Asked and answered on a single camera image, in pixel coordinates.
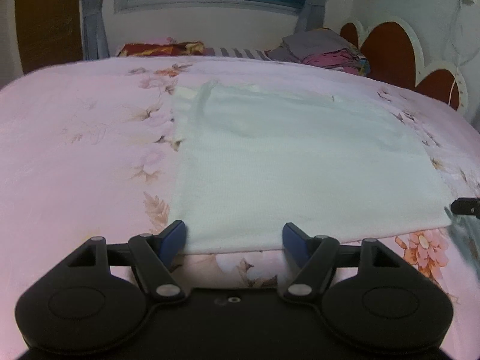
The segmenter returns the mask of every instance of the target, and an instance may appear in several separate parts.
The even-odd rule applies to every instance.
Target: headboard
[[[425,66],[416,33],[399,17],[385,17],[367,30],[358,20],[350,19],[342,27],[340,36],[367,57],[371,69],[369,78],[450,102],[462,115],[467,110],[469,98],[460,71],[446,61]]]

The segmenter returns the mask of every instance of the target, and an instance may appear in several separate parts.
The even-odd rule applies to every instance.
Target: metal bolt
[[[307,296],[309,295],[313,290],[311,287],[307,284],[292,284],[288,290],[287,290],[291,295],[295,296]]]
[[[161,286],[157,287],[156,291],[157,294],[165,298],[176,296],[181,292],[180,287],[174,284],[162,284]]]

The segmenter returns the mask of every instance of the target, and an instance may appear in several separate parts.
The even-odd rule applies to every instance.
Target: bed
[[[122,243],[140,233],[158,234],[173,219],[182,145],[172,139],[171,95],[211,79],[361,96],[415,132],[453,196],[480,197],[480,139],[461,116],[468,105],[461,74],[442,61],[425,67],[418,38],[397,18],[367,31],[352,19],[340,34],[369,59],[372,79],[263,59],[163,56],[50,67],[5,87],[0,358],[15,359],[26,349],[14,320],[16,300],[64,256],[93,236]],[[452,300],[454,320],[442,348],[454,359],[478,358],[480,283],[447,231],[381,241]],[[473,240],[470,246],[477,259],[479,246]],[[182,255],[171,271],[186,287],[261,288],[284,286],[296,268],[281,250],[263,250]],[[112,272],[133,280],[126,269]],[[354,274],[342,269],[336,280]]]

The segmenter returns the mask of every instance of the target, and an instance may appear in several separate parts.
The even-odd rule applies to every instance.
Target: window frame
[[[266,10],[297,16],[302,7],[267,0],[114,0],[115,13],[144,9],[221,7]]]

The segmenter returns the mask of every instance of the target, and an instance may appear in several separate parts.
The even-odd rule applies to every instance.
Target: white cloth
[[[280,249],[286,222],[341,242],[450,223],[429,156],[380,107],[210,82],[184,123],[170,221],[188,253]]]

